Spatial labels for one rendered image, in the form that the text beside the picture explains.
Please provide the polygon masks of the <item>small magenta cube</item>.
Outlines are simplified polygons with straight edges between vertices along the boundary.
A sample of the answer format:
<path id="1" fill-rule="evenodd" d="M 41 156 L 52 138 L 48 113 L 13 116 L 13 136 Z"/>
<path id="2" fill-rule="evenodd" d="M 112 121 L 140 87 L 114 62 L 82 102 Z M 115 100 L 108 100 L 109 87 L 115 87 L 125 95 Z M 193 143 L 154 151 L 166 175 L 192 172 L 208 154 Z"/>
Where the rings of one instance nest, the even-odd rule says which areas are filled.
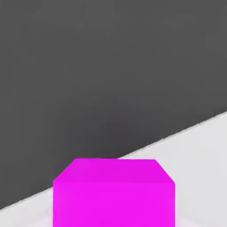
<path id="1" fill-rule="evenodd" d="M 175 183 L 156 160 L 76 159 L 53 181 L 53 227 L 175 227 Z"/>

